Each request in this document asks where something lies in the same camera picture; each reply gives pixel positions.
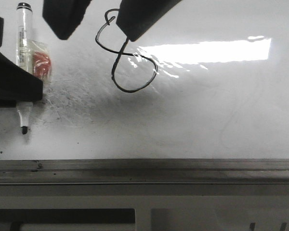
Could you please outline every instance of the whiteboard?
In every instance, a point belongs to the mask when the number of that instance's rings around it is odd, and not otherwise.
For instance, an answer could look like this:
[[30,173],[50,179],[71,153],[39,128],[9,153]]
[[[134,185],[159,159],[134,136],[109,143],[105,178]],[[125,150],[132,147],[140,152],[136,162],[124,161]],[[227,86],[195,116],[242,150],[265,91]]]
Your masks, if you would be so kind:
[[[67,41],[33,9],[34,38],[48,44],[50,85],[21,134],[15,108],[0,109],[0,160],[110,158],[289,158],[289,0],[182,0],[127,52],[159,65],[148,88],[128,94],[111,80],[116,55],[94,41],[104,12],[94,0]],[[0,0],[0,51],[15,61],[16,6]],[[119,50],[115,24],[101,41]],[[153,66],[122,57],[118,81],[137,87]]]

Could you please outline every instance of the metal frame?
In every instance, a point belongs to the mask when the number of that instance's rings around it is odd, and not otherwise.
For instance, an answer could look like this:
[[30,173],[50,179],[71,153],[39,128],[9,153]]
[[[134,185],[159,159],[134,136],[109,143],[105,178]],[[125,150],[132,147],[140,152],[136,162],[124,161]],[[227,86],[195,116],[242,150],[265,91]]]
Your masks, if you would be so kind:
[[289,184],[289,159],[0,161],[8,184]]
[[[208,210],[289,210],[289,185],[1,185],[0,209],[135,210],[137,231],[152,230],[157,215],[167,211],[206,213]],[[250,222],[246,217],[246,230]]]

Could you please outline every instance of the small packet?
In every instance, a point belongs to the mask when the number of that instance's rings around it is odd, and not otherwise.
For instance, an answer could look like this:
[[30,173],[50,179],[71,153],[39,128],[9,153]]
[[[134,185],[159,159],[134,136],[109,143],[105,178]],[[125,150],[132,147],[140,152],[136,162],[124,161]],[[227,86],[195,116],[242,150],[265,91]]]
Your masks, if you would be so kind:
[[44,83],[50,83],[52,63],[47,44],[31,41],[33,75]]

